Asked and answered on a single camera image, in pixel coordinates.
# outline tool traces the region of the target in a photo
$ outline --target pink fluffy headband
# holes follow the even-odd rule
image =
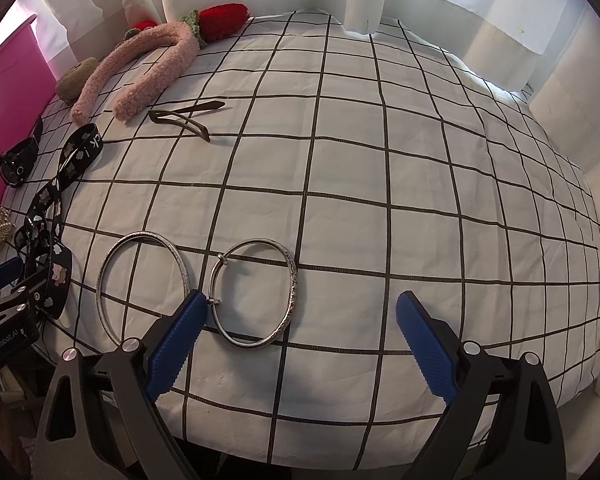
[[[80,97],[71,110],[74,123],[81,126],[89,122],[93,106],[102,88],[126,63],[140,54],[160,46],[171,46],[160,61],[138,78],[126,90],[120,90],[113,103],[113,115],[126,122],[145,108],[160,93],[172,84],[193,62],[200,46],[189,25],[173,22],[148,28],[124,41],[109,54],[84,85]]]

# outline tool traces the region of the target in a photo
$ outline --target plush strawberry decoration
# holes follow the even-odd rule
[[[204,48],[207,43],[228,38],[240,30],[248,18],[249,11],[243,4],[224,4],[200,12],[192,10],[182,21],[189,24],[200,48]]]

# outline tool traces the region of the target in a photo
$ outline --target blue rubber fingertip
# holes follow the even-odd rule
[[[155,402],[174,385],[184,361],[206,322],[208,306],[202,292],[195,294],[173,322],[160,345],[148,360],[149,380],[144,386],[147,397]]]
[[[429,390],[450,405],[458,394],[454,363],[406,292],[398,297],[395,317]]]

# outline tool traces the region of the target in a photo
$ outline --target pink box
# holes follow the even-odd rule
[[[31,133],[56,92],[56,79],[31,29],[35,19],[27,18],[0,46],[0,154]],[[0,179],[0,201],[5,187]]]

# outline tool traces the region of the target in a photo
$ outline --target metal ring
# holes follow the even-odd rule
[[[109,263],[109,260],[111,259],[113,254],[115,254],[115,252],[120,247],[122,247],[122,245],[126,244],[131,240],[136,240],[138,238],[150,238],[151,240],[155,240],[160,245],[166,247],[171,252],[171,254],[173,254],[173,257],[176,259],[176,263],[180,268],[180,274],[182,276],[182,288],[184,290],[185,297],[187,297],[190,291],[187,267],[184,266],[184,262],[182,261],[182,257],[180,256],[180,253],[178,252],[177,248],[170,241],[168,241],[167,238],[157,233],[152,233],[151,231],[136,231],[120,238],[120,240],[113,244],[113,247],[110,248],[109,252],[104,257],[104,261],[102,263],[102,266],[100,267],[100,271],[98,272],[98,279],[96,280],[96,308],[98,309],[100,323],[102,323],[104,332],[107,333],[109,339],[111,339],[116,345],[120,345],[121,340],[118,339],[118,337],[113,333],[113,330],[109,326],[109,321],[105,319],[102,310],[102,304],[100,303],[100,297],[102,295],[102,277],[104,276],[104,271],[107,268],[107,264]]]
[[[222,327],[220,324],[220,320],[218,319],[217,307],[220,304],[220,300],[216,298],[216,279],[218,278],[218,273],[220,269],[227,264],[227,256],[232,254],[234,251],[244,247],[245,245],[251,244],[264,244],[269,247],[273,247],[282,253],[286,260],[286,266],[289,270],[289,299],[286,306],[286,312],[280,324],[276,327],[276,329],[271,332],[268,336],[259,339],[257,341],[247,343],[245,341],[239,341],[234,339],[229,333]],[[229,250],[224,253],[218,254],[218,261],[214,265],[214,268],[211,269],[211,276],[209,279],[209,294],[208,294],[208,303],[211,305],[211,314],[214,316],[214,321],[216,322],[216,326],[218,327],[218,331],[224,336],[224,338],[231,344],[239,346],[240,348],[260,348],[262,346],[266,346],[273,341],[275,341],[280,334],[282,334],[286,328],[286,326],[291,322],[291,315],[294,312],[294,307],[296,306],[296,290],[298,288],[298,270],[296,269],[296,264],[294,262],[293,256],[289,251],[287,251],[282,245],[279,243],[269,240],[267,238],[250,238],[250,240],[245,240],[240,242],[239,244],[235,244]]]

